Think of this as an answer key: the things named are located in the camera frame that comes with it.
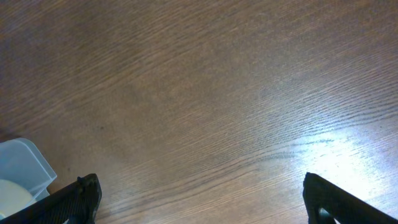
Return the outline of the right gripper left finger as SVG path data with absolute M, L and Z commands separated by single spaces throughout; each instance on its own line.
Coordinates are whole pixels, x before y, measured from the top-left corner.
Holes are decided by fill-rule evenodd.
M 98 176 L 88 174 L 1 220 L 1 224 L 95 224 L 101 198 Z

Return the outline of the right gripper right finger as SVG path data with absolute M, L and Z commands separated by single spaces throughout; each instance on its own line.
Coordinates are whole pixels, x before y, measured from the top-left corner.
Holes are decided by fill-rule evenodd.
M 303 199 L 309 224 L 397 224 L 397 219 L 370 206 L 314 173 L 306 173 Z

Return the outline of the white bowl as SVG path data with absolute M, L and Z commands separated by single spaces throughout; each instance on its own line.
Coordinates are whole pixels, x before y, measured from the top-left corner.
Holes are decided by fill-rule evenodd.
M 28 190 L 9 180 L 1 179 L 0 194 L 1 219 L 5 219 L 36 203 L 36 199 Z

